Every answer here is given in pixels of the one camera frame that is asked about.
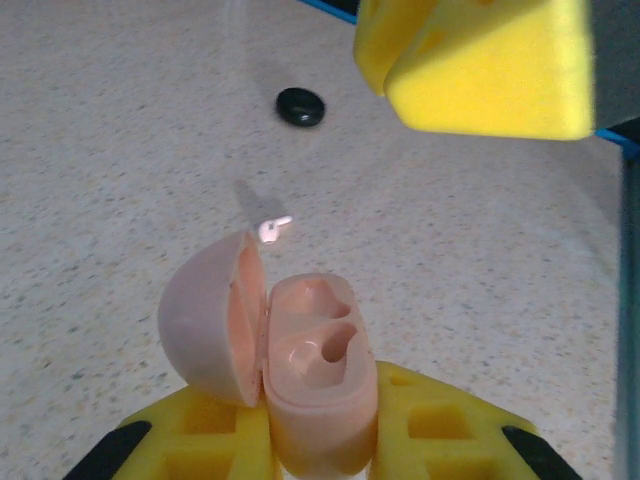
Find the earbud case lid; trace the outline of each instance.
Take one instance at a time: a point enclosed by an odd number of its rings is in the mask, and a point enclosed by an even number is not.
[[[158,309],[160,340],[189,385],[253,407],[262,385],[266,314],[257,242],[238,232],[198,252],[169,280]]]

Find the yellow foam holder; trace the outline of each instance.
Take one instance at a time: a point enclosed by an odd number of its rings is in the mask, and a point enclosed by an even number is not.
[[[425,131],[569,140],[594,129],[587,0],[362,0],[369,87]]]
[[[121,426],[152,428],[113,480],[279,480],[264,404],[219,403],[192,387],[140,410]]]
[[[377,362],[378,438],[370,480],[538,480],[502,427],[528,421],[451,385]],[[114,480],[279,480],[264,403],[238,407],[193,387],[121,426],[150,422]]]
[[[378,362],[378,445],[370,480],[538,480],[502,427],[512,413],[451,385]]]

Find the yellow gripper pad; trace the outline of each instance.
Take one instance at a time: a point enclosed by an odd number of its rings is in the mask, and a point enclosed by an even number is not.
[[[569,140],[594,128],[588,0],[362,0],[369,87],[407,126]]]
[[[377,362],[370,480],[580,480],[526,420],[453,386]],[[273,480],[264,404],[237,407],[192,387],[107,434],[65,480]]]

